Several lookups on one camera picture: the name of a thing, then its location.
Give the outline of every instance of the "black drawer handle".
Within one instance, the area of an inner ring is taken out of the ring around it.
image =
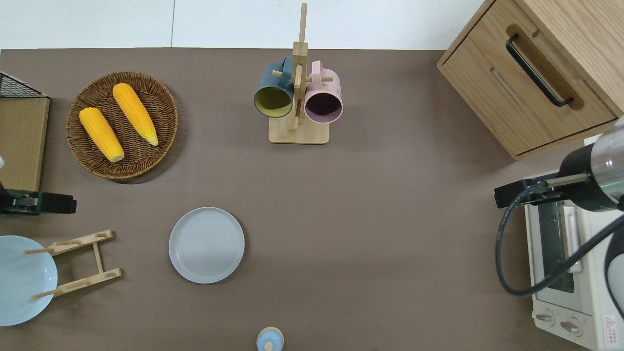
[[[555,95],[555,93],[548,87],[548,85],[546,85],[546,82],[544,82],[544,80],[537,74],[537,72],[535,72],[535,70],[533,69],[533,67],[531,67],[531,65],[527,62],[527,60],[524,57],[522,57],[520,52],[514,46],[514,40],[516,40],[517,38],[518,38],[518,33],[514,34],[511,38],[509,38],[505,47],[507,48],[507,51],[509,51],[509,54],[514,58],[514,60],[518,62],[518,65],[520,65],[520,67],[529,76],[529,78],[531,78],[533,83],[535,83],[535,85],[538,88],[540,88],[542,93],[546,95],[546,98],[548,98],[548,100],[552,102],[553,105],[562,107],[571,103],[574,100],[574,98],[571,97],[567,99],[566,101],[561,101]]]

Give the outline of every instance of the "wire rack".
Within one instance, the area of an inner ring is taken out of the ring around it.
[[[0,72],[0,98],[2,97],[47,97],[40,91],[29,87],[18,78]]]

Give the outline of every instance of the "oven window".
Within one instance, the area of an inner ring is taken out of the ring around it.
[[[540,219],[540,235],[542,239],[542,259],[544,260],[544,277],[565,261],[565,223],[563,202],[551,202],[537,206]],[[559,279],[548,286],[562,292],[574,292],[574,279],[570,272],[564,273]]]

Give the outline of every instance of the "pink mug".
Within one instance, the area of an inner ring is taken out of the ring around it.
[[[303,101],[306,116],[317,123],[332,123],[343,114],[343,97],[340,78],[330,70],[323,69],[321,61],[312,62],[312,82],[306,86]],[[331,82],[321,82],[322,77],[331,77]]]

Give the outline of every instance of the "yellow corn cob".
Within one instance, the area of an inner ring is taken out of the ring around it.
[[[113,96],[139,135],[150,144],[158,145],[156,128],[134,89],[126,83],[119,83],[113,87]]]
[[[109,161],[117,162],[124,158],[124,150],[100,110],[87,107],[80,111],[79,118],[91,140]]]

